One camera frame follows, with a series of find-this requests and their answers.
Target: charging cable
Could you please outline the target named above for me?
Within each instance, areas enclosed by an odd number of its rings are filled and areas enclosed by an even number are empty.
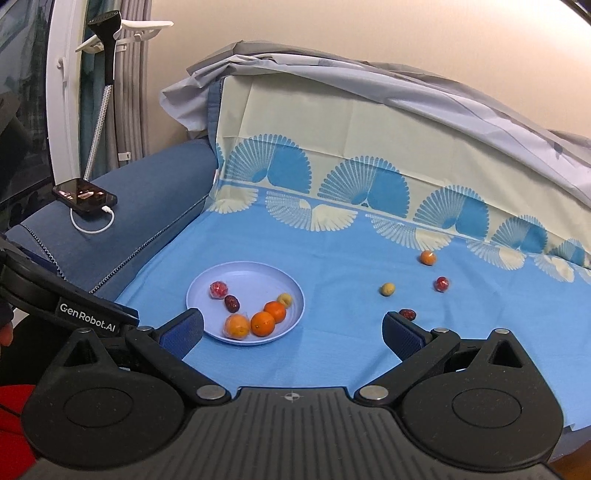
[[[115,212],[113,212],[113,210],[111,210],[109,207],[107,207],[107,205],[105,205],[104,207],[102,207],[101,210],[103,212],[105,212],[105,213],[110,213],[111,214],[111,221],[107,224],[107,226],[104,226],[100,230],[95,230],[94,232],[89,232],[88,230],[84,230],[84,229],[80,228],[78,225],[76,225],[76,222],[74,221],[74,211],[72,209],[70,209],[70,220],[72,220],[72,225],[74,225],[74,228],[76,230],[78,230],[79,232],[87,233],[88,235],[94,235],[95,233],[102,233],[102,232],[104,232],[111,225],[113,225],[113,222],[115,221]]]

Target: crosshair marking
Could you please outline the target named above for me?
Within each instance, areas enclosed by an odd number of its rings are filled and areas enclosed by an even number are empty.
[[[287,395],[283,395],[283,398],[293,403],[299,400],[301,398],[301,395],[299,393],[291,391]]]

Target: red date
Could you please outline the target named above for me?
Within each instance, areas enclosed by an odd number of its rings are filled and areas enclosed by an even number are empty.
[[[240,310],[240,302],[234,295],[227,295],[223,302],[230,313],[236,313]]]

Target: phone screen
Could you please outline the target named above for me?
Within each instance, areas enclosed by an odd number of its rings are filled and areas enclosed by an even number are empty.
[[[59,200],[79,213],[100,211],[104,205],[113,206],[117,197],[83,179],[72,179],[53,187]]]

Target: light blue plate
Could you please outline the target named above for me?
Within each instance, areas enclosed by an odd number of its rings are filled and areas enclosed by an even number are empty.
[[[228,295],[234,295],[240,302],[238,313],[249,319],[283,292],[290,294],[293,302],[285,319],[269,336],[261,338],[249,333],[242,340],[227,338],[223,325],[231,313],[223,300],[209,296],[209,286],[217,280],[228,286]],[[201,311],[204,330],[212,337],[234,345],[260,345],[277,340],[298,324],[304,313],[304,294],[293,278],[274,267],[257,262],[229,262],[209,268],[193,280],[187,291],[187,308]]]

